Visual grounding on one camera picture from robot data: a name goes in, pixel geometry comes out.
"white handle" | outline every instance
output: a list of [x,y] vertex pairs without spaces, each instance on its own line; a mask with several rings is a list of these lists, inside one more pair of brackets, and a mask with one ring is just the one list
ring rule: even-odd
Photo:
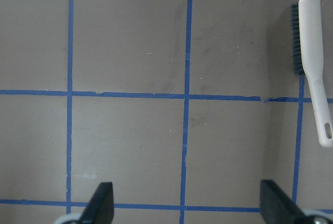
[[320,0],[300,0],[299,26],[302,65],[308,79],[319,143],[332,147],[332,120],[323,85],[323,34]]

